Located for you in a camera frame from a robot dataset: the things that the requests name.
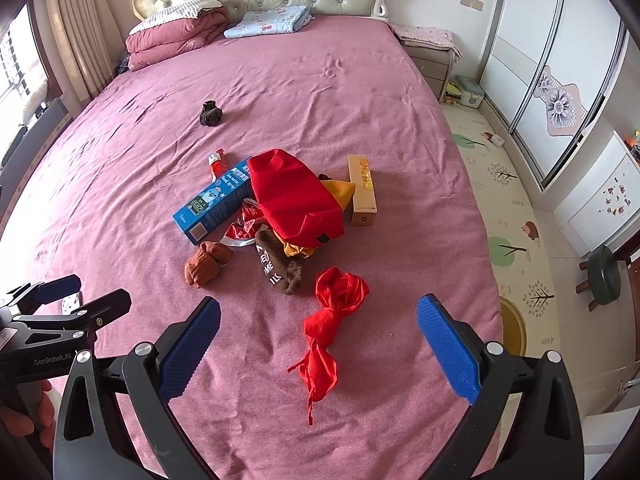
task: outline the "blue box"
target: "blue box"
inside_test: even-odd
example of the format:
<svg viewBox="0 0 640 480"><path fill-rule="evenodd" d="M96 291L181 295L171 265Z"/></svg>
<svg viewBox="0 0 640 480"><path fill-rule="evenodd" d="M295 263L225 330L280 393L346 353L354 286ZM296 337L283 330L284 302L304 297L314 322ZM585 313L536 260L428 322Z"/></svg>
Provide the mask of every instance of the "blue box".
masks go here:
<svg viewBox="0 0 640 480"><path fill-rule="evenodd" d="M174 220L193 245L240 209L254 194L246 158L192 198L174 214Z"/></svg>

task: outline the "beige box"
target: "beige box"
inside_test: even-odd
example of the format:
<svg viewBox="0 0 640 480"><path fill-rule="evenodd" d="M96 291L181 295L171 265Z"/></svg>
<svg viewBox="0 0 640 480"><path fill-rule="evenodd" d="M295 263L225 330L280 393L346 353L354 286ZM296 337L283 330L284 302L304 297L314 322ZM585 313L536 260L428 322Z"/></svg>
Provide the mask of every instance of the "beige box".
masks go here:
<svg viewBox="0 0 640 480"><path fill-rule="evenodd" d="M349 180L356 185L353 193L353 215L351 225L373 225L378 207L376 195L373 191L373 180L369 161L363 155L347 156L349 165Z"/></svg>

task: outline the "storage box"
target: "storage box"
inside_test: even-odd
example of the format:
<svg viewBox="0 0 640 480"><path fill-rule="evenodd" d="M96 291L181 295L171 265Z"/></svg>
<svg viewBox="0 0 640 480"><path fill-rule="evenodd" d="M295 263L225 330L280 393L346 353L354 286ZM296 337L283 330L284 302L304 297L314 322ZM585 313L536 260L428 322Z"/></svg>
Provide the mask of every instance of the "storage box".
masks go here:
<svg viewBox="0 0 640 480"><path fill-rule="evenodd" d="M484 90L473 79L457 75L454 79L455 85L460 90L462 97L460 104L470 108L479 108L484 99Z"/></svg>
<svg viewBox="0 0 640 480"><path fill-rule="evenodd" d="M174 220L193 245L197 245L253 194L247 161L231 168L174 214Z"/></svg>
<svg viewBox="0 0 640 480"><path fill-rule="evenodd" d="M349 179L356 185L356 191L353 193L351 225L373 225L378 208L376 206L376 195L373 191L369 161L363 155L349 155L347 161Z"/></svg>

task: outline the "sticker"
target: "sticker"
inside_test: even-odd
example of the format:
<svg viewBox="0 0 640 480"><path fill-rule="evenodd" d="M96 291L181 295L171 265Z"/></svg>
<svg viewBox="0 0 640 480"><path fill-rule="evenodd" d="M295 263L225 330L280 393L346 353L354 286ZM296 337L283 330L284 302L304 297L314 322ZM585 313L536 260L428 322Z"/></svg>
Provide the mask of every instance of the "sticker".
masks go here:
<svg viewBox="0 0 640 480"><path fill-rule="evenodd" d="M0 330L0 350L4 348L11 338L16 335L18 331L15 328L3 328Z"/></svg>

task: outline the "brown sock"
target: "brown sock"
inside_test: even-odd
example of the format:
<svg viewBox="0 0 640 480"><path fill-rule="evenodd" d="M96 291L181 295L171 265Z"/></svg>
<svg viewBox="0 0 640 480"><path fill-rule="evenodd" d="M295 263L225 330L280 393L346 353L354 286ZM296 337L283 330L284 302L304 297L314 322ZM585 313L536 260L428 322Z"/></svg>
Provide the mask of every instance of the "brown sock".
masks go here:
<svg viewBox="0 0 640 480"><path fill-rule="evenodd" d="M203 242L184 266L184 279L200 288L220 273L220 265L228 264L234 252L219 242Z"/></svg>
<svg viewBox="0 0 640 480"><path fill-rule="evenodd" d="M200 288L213 280L220 272L218 263L202 248L198 247L196 253L189 258L184 265L184 279L189 285Z"/></svg>
<svg viewBox="0 0 640 480"><path fill-rule="evenodd" d="M284 245L271 229L263 229L255 234L255 248L263 272L278 292L290 296L298 290L302 266L297 258L285 256Z"/></svg>
<svg viewBox="0 0 640 480"><path fill-rule="evenodd" d="M220 242L203 242L200 248L209 256L216 260L220 265L228 264L234 257L234 252L225 244Z"/></svg>

